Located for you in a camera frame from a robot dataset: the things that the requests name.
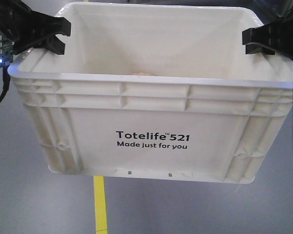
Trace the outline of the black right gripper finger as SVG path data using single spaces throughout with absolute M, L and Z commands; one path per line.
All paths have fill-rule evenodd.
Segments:
M 283 45 L 283 24 L 279 21 L 242 32 L 243 45 L 258 45 L 270 49 L 281 49 Z
M 274 51 L 267 49 L 265 47 L 262 47 L 260 45 L 248 44 L 248 45 L 245 45 L 245 47 L 246 47 L 246 54 L 262 53 L 265 55 L 275 55 Z

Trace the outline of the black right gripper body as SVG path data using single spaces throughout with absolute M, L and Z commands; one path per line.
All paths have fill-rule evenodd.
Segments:
M 281 54 L 293 60 L 293 0 L 284 0 L 281 19 Z

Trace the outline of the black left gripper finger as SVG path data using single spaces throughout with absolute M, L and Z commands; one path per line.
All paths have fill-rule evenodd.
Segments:
M 13 54 L 20 54 L 30 48 L 47 49 L 57 55 L 64 55 L 65 44 L 55 35 L 35 39 L 23 38 L 14 43 Z
M 64 17 L 54 17 L 33 10 L 21 11 L 21 40 L 42 41 L 55 35 L 70 36 L 71 23 Z

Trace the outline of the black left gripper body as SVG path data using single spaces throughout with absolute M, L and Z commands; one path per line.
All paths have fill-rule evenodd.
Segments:
M 15 49 L 37 45 L 36 11 L 21 0 L 0 0 L 0 33 L 15 44 Z

